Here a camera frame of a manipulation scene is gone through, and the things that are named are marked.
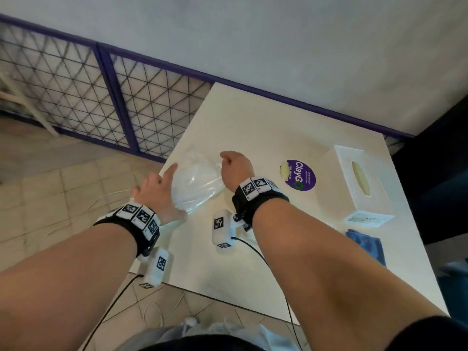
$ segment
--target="white cable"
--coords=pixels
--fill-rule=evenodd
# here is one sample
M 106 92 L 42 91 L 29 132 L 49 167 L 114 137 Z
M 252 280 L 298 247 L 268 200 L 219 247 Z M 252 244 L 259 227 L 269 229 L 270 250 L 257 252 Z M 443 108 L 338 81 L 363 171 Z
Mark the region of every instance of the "white cable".
M 160 316 L 160 323 L 159 323 L 159 328 L 160 328 L 160 327 L 163 327 L 163 326 L 164 326 L 164 319 L 166 319 L 169 315 L 171 315 L 171 313 L 172 313 L 173 311 L 175 311 L 175 310 L 177 309 L 177 307 L 179 306 L 180 302 L 182 301 L 182 298 L 184 297 L 184 295 L 185 295 L 185 292 L 182 293 L 182 295 L 180 296 L 180 299 L 179 299 L 179 301 L 177 302 L 177 304 L 175 305 L 175 307 L 172 308 L 172 310 L 171 310 L 169 313 L 167 313 L 165 316 L 162 316 L 161 309 L 159 308 L 159 306 L 158 306 L 156 303 L 150 303 L 150 304 L 148 304 L 148 305 L 145 307 L 144 311 L 143 311 L 143 321 L 145 322 L 145 325 L 146 325 L 146 326 L 149 326 L 149 325 L 147 324 L 147 322 L 146 322 L 146 310 L 148 309 L 148 307 L 149 307 L 150 305 L 155 305 L 155 307 L 158 308 L 159 316 Z
M 130 191 L 130 190 L 126 189 L 126 190 L 124 190 L 124 191 L 116 191 L 116 192 L 111 192 L 111 193 L 108 193 L 108 194 L 106 194 L 106 195 L 103 195 L 103 196 L 99 197 L 97 200 L 95 200 L 94 202 L 92 202 L 91 205 L 90 205 L 89 207 L 87 207 L 87 208 L 85 209 L 85 211 L 82 212 L 82 213 L 79 214 L 79 215 L 82 215 L 82 214 L 87 213 L 87 212 L 91 209 L 92 206 L 94 206 L 98 201 L 100 201 L 100 200 L 103 199 L 103 198 L 106 198 L 106 197 L 108 197 L 108 196 L 110 196 L 110 195 L 115 195 L 115 194 L 117 194 L 117 193 L 123 193 L 123 192 L 129 192 L 129 191 Z M 44 236 L 41 238 L 41 241 L 39 241 L 38 249 L 41 247 L 42 240 L 43 240 L 46 236 L 49 236 L 49 235 L 55 233 L 57 230 L 63 229 L 63 228 L 65 228 L 65 227 L 67 227 L 67 226 L 73 224 L 74 222 L 76 222 L 76 220 L 73 220 L 73 221 L 71 221 L 70 223 L 68 223 L 68 224 L 66 224 L 66 225 L 64 225 L 64 226 L 61 226 L 61 227 L 59 227 L 59 228 L 56 228 L 56 229 L 52 230 L 51 232 L 48 232 L 46 235 L 44 235 Z

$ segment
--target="person's left hand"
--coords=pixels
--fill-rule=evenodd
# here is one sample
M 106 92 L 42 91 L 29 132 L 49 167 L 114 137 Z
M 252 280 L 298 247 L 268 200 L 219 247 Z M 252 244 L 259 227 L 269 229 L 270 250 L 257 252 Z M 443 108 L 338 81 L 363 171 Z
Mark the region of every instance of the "person's left hand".
M 151 172 L 143 180 L 141 187 L 132 188 L 130 195 L 136 203 L 152 209 L 161 221 L 161 225 L 187 217 L 187 212 L 177 209 L 172 202 L 171 185 L 176 170 L 177 164 L 172 164 L 163 177 Z

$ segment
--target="white plastic box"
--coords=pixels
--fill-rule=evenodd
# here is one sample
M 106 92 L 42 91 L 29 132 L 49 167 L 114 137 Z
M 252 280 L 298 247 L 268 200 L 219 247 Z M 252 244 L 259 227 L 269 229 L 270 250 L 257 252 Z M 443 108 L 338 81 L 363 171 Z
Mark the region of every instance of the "white plastic box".
M 369 156 L 334 146 L 320 160 L 319 204 L 334 218 L 377 227 L 394 217 Z

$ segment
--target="person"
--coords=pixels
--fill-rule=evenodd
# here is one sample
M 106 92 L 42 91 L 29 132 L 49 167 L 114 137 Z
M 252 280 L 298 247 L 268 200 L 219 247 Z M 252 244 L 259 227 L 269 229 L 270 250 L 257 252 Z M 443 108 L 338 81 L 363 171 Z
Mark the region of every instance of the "person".
M 223 182 L 232 192 L 254 177 L 251 162 L 241 153 L 220 156 Z M 152 173 L 132 190 L 134 201 L 156 212 L 161 224 L 185 216 L 171 199 L 176 168 L 169 167 L 163 177 Z M 355 242 L 288 201 L 261 204 L 253 228 L 311 349 L 467 347 L 465 326 Z M 110 304 L 136 251 L 126 229 L 99 224 L 2 272 L 0 350 L 77 350 Z M 145 350 L 202 348 L 260 350 L 229 335 L 186 336 Z

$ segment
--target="transparent plastic wrap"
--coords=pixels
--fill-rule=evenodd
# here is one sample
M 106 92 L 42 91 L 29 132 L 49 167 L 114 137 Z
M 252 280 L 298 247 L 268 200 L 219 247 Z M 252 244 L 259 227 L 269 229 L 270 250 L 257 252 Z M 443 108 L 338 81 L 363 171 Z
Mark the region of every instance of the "transparent plastic wrap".
M 178 160 L 172 181 L 172 200 L 178 209 L 191 213 L 225 189 L 221 164 L 213 165 L 195 149 Z

